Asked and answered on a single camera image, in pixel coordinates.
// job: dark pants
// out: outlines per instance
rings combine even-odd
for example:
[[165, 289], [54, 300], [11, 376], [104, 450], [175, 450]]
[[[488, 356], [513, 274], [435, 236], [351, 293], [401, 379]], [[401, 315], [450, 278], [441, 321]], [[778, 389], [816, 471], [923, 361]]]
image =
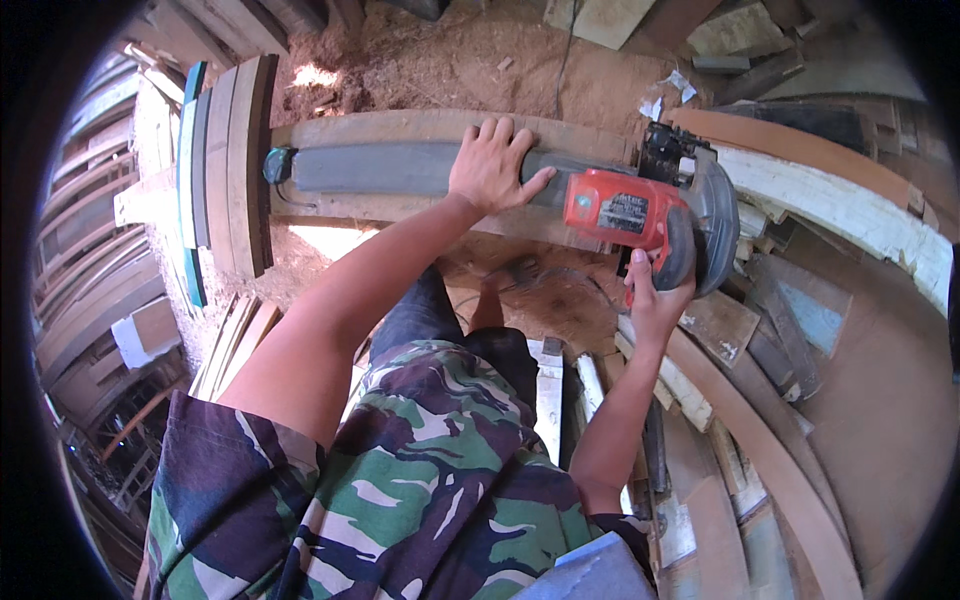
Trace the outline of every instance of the dark pants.
[[444, 277], [434, 265], [427, 267], [373, 334], [371, 362], [390, 348], [417, 340], [446, 340], [486, 360], [514, 386], [519, 400], [530, 406], [536, 418], [538, 367], [527, 349], [526, 336], [512, 327], [484, 327], [465, 336], [446, 294]]

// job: red power tool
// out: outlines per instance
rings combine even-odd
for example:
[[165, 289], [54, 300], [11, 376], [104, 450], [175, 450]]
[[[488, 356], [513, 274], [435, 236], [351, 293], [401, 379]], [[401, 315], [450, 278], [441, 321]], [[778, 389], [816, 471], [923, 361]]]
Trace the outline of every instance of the red power tool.
[[[695, 161], [692, 180], [680, 172], [682, 158]], [[662, 248], [653, 263], [658, 290], [680, 285], [695, 262], [697, 297], [730, 274], [740, 235], [736, 195], [716, 153], [689, 132], [656, 122], [644, 136], [636, 176], [598, 169], [570, 175], [564, 222], [622, 246], [620, 276], [632, 249]]]

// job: hand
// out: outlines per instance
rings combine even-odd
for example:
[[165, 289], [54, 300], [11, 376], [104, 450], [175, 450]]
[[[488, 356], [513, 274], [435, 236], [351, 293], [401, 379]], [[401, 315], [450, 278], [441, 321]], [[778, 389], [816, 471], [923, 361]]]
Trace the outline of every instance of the hand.
[[527, 204], [557, 173], [553, 167], [544, 167], [520, 185], [520, 164], [533, 145], [530, 130], [514, 135], [510, 117], [487, 119], [479, 129], [468, 127], [450, 169], [449, 193], [463, 196], [486, 215]]
[[624, 283], [634, 286], [634, 305], [630, 318], [636, 332], [635, 355], [640, 355], [641, 348], [645, 348], [644, 353], [655, 353], [659, 359], [666, 349], [670, 333], [693, 299], [696, 269], [691, 266], [684, 281], [676, 288], [660, 292], [653, 283], [653, 256], [643, 250], [634, 250], [631, 258], [630, 272]]

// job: label on tool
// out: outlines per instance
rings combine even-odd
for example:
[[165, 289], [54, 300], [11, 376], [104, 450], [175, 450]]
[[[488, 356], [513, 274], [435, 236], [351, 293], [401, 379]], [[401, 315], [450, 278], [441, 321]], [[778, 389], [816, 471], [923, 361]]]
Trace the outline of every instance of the label on tool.
[[647, 223], [646, 198], [618, 193], [600, 203], [597, 226], [640, 234]]

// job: sleeve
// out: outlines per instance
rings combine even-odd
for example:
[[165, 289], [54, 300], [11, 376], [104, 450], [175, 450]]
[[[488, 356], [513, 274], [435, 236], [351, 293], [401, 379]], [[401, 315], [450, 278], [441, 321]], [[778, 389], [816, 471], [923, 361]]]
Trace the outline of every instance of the sleeve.
[[151, 498], [153, 597], [233, 597], [271, 580], [324, 457], [279, 423], [175, 392]]
[[640, 531], [640, 519], [632, 515], [617, 514], [593, 515], [590, 518], [605, 534], [613, 531], [627, 542], [634, 553], [634, 558], [643, 569], [643, 574], [647, 576], [650, 585], [656, 589], [653, 569], [650, 568], [649, 541], [647, 541], [647, 535]]

